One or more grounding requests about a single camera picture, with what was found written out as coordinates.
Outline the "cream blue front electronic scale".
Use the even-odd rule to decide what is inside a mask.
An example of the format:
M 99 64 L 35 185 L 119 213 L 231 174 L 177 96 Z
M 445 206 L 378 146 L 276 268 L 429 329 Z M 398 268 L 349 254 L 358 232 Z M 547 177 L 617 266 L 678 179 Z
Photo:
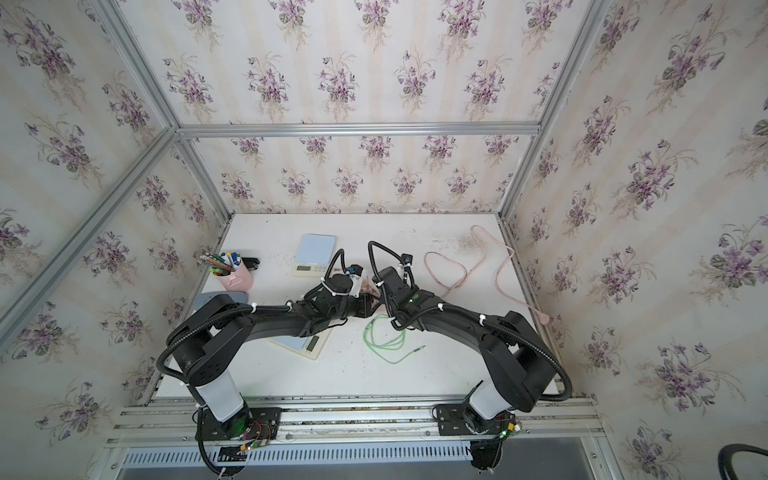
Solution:
M 325 330 L 309 337 L 279 336 L 269 339 L 269 342 L 291 353 L 309 360 L 317 360 L 330 337 L 331 332 Z

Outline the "cream blue electronic scale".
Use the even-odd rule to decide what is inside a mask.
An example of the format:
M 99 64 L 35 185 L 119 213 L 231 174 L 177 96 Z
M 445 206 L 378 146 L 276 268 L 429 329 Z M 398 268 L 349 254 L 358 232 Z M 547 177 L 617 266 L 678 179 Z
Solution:
M 304 234 L 294 256 L 291 273 L 295 276 L 322 276 L 335 253 L 336 237 Z
M 325 330 L 309 337 L 279 336 L 269 339 L 269 342 L 291 353 L 309 360 L 317 360 L 330 337 L 331 332 Z

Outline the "pink power strip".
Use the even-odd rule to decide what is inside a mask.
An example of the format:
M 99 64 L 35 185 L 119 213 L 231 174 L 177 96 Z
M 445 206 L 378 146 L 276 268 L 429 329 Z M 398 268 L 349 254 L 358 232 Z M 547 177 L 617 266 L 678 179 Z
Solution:
M 368 295 L 371 295 L 375 299 L 380 299 L 381 298 L 381 292 L 378 289 L 378 287 L 376 285 L 374 285 L 374 284 L 365 283 L 361 287 L 361 292 L 365 293 L 365 294 L 368 294 Z

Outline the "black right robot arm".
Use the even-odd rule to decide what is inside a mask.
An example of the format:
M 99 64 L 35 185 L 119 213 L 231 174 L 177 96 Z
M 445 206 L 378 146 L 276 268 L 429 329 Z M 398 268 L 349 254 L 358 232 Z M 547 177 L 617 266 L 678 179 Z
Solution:
M 493 315 L 447 302 L 416 284 L 410 255 L 377 241 L 370 241 L 367 251 L 374 285 L 394 329 L 443 335 L 482 357 L 490 380 L 480 382 L 463 401 L 467 423 L 489 423 L 504 412 L 529 413 L 540 401 L 572 398 L 566 369 L 522 314 Z

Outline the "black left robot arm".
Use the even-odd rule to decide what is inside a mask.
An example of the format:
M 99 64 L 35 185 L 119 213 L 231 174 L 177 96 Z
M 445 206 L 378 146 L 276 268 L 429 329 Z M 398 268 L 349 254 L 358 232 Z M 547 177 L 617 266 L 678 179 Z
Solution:
M 299 300 L 264 305 L 218 294 L 169 334 L 156 368 L 186 386 L 218 422 L 230 421 L 247 409 L 228 371 L 241 347 L 264 338 L 309 338 L 370 316 L 374 299 L 362 291 L 363 277 L 364 268 L 348 265 L 340 249 L 319 285 Z

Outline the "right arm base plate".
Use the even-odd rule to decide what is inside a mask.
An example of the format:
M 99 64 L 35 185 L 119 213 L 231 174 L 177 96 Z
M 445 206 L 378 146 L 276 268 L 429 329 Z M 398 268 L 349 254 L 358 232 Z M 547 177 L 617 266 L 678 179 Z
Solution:
M 512 412 L 503 410 L 493 418 L 485 419 L 468 402 L 437 404 L 432 407 L 431 415 L 439 435 L 445 437 L 485 435 L 506 438 L 521 430 Z

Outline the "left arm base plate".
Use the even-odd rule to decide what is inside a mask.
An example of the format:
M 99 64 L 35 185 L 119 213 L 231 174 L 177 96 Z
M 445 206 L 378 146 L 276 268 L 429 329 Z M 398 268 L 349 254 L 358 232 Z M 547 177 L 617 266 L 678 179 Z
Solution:
M 283 410 L 279 407 L 243 407 L 226 421 L 219 421 L 208 407 L 196 417 L 195 439 L 202 442 L 267 442 L 277 437 Z

